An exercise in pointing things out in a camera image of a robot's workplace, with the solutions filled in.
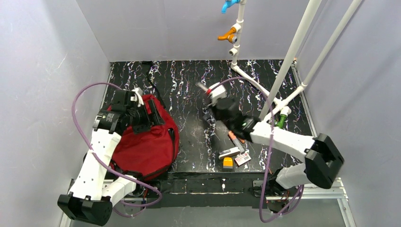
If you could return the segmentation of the red student backpack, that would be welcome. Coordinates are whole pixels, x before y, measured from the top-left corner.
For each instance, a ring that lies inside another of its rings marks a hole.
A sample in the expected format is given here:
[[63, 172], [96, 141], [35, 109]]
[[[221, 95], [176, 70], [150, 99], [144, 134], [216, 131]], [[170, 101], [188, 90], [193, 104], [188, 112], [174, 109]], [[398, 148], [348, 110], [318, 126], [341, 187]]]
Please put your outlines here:
[[179, 151], [179, 130], [172, 116], [154, 95], [143, 95], [147, 111], [149, 101], [155, 103], [163, 125], [135, 134], [129, 127], [117, 145], [109, 166], [123, 174], [149, 182], [164, 174], [176, 160]]

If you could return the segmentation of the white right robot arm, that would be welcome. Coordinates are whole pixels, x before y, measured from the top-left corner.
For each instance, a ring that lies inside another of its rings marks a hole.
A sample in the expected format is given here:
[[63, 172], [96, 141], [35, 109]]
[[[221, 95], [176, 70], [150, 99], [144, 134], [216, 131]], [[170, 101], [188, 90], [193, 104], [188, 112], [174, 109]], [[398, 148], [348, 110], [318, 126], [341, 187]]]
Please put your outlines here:
[[305, 136], [272, 127], [257, 117], [243, 114], [232, 98], [206, 101], [216, 120], [223, 122], [237, 137], [255, 144], [267, 145], [300, 161], [278, 169], [265, 183], [271, 190], [284, 191], [302, 184], [330, 189], [344, 164], [344, 158], [332, 139], [323, 133]]

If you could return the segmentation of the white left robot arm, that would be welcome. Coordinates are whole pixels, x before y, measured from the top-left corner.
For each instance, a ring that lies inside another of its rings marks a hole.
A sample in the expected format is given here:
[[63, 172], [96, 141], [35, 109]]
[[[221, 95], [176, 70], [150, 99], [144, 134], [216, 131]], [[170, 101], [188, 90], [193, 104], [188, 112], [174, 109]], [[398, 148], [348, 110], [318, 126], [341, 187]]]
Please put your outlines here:
[[91, 140], [83, 166], [67, 194], [59, 196], [57, 205], [72, 220], [104, 226], [113, 207], [136, 186], [160, 192], [130, 175], [119, 173], [109, 167], [113, 153], [129, 127], [134, 132], [149, 131], [161, 125], [161, 117], [153, 102], [147, 112], [140, 88], [117, 90], [110, 110], [100, 110], [95, 117]]

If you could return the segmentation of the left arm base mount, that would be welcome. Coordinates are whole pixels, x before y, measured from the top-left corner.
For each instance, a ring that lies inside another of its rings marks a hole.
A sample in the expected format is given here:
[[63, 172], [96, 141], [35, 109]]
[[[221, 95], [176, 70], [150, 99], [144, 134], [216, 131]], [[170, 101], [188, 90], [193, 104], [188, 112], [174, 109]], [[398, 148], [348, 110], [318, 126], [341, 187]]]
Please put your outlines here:
[[[157, 189], [156, 187], [153, 187], [153, 186], [151, 186], [151, 185], [149, 185], [147, 183], [144, 183], [144, 182], [140, 181], [139, 179], [132, 178], [131, 181], [135, 182], [137, 186], [140, 185], [141, 187], [144, 188], [144, 190], [143, 190], [144, 192], [143, 192], [143, 195], [142, 195], [142, 203], [140, 205], [133, 204], [134, 207], [141, 207], [140, 211], [136, 215], [142, 213], [146, 209], [146, 207], [153, 206], [155, 204], [158, 204], [161, 201], [162, 194], [159, 191], [159, 189]], [[146, 197], [147, 197], [147, 194], [148, 194], [148, 190], [153, 191], [158, 195], [158, 198], [155, 201], [146, 202]]]

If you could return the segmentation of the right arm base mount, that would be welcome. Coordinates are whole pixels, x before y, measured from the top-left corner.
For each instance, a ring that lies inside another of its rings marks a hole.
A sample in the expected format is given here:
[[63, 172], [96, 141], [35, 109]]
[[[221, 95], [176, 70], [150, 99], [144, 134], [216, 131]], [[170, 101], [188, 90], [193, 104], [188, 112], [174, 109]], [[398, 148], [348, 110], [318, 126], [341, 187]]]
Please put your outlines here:
[[[276, 172], [278, 170], [281, 170], [282, 168], [277, 169], [276, 171], [271, 171], [270, 167], [268, 167], [267, 173], [267, 182], [265, 186], [265, 193], [264, 193], [264, 199], [262, 203], [262, 211], [267, 211], [272, 214], [278, 213], [280, 210], [282, 210], [287, 204], [290, 203], [290, 201], [293, 199], [295, 194], [297, 193], [298, 189], [300, 188], [298, 186], [294, 186], [290, 189], [282, 189], [280, 188], [281, 186], [277, 183], [274, 183], [273, 180], [276, 178]], [[261, 197], [261, 192], [262, 192], [262, 183], [263, 179], [257, 179], [252, 181], [251, 187], [248, 189], [248, 192], [251, 193], [251, 195], [258, 200]], [[300, 199], [301, 195], [303, 193], [303, 189], [301, 187], [300, 192], [298, 193], [297, 196], [295, 196], [295, 199], [293, 200], [290, 205], [283, 210], [282, 213], [279, 215], [285, 215], [294, 209], [295, 205], [297, 205], [299, 202], [298, 200]]]

